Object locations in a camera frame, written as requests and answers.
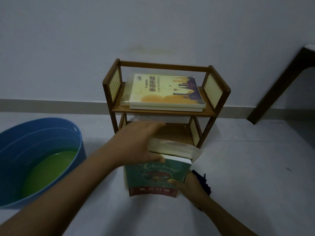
teal book cover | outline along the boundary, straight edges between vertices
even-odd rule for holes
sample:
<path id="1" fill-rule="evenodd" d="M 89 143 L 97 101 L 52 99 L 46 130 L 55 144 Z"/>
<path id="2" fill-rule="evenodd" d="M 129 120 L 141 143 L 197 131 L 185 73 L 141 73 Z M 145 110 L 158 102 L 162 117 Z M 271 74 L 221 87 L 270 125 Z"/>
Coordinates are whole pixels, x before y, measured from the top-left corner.
<path id="1" fill-rule="evenodd" d="M 150 162 L 125 166 L 130 196 L 139 194 L 177 196 L 178 190 L 172 184 L 168 183 L 167 180 L 175 179 L 184 181 L 191 167 L 191 161 L 167 155 L 164 155 L 164 158 L 165 163 Z"/>

blue bucket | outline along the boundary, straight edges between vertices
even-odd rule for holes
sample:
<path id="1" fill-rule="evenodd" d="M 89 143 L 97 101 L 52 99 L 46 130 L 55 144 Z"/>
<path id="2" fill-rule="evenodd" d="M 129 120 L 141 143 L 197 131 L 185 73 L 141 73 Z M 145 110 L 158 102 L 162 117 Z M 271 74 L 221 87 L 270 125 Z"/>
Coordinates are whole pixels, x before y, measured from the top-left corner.
<path id="1" fill-rule="evenodd" d="M 45 158 L 61 151 L 77 154 L 68 168 L 48 186 L 21 198 L 30 171 Z M 21 209 L 65 177 L 86 159 L 80 129 L 61 118 L 22 123 L 0 134 L 0 208 Z"/>

yellow book cover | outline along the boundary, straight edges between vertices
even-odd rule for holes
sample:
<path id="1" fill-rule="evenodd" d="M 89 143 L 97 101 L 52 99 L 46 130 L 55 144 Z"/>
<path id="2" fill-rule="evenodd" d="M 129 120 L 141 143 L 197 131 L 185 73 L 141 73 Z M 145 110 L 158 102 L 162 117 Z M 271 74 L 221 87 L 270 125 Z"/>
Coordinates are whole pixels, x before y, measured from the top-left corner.
<path id="1" fill-rule="evenodd" d="M 129 104 L 168 108 L 205 108 L 195 78 L 135 74 Z"/>

person's left hand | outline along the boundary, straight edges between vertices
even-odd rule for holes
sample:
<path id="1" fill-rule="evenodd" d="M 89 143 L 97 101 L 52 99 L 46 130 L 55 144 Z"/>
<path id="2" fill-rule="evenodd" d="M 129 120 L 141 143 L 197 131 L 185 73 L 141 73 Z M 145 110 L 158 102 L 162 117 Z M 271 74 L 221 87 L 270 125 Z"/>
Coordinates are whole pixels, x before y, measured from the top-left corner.
<path id="1" fill-rule="evenodd" d="M 120 129 L 103 147 L 98 155 L 110 157 L 114 167 L 133 165 L 149 161 L 165 162 L 165 159 L 147 149 L 150 137 L 165 126 L 164 122 L 138 121 Z"/>

forearm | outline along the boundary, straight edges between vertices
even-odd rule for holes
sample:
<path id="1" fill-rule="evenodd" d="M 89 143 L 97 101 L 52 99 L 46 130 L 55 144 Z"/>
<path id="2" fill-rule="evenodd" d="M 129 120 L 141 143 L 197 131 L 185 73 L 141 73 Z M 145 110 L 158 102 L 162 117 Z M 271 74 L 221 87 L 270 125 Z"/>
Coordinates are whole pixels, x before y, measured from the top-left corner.
<path id="1" fill-rule="evenodd" d="M 257 236 L 257 234 L 244 226 L 210 197 L 205 198 L 200 206 L 203 212 L 205 212 L 215 224 L 222 236 Z"/>
<path id="2" fill-rule="evenodd" d="M 112 158 L 105 158 L 102 151 L 3 223 L 0 235 L 62 235 L 88 196 L 115 168 Z"/>

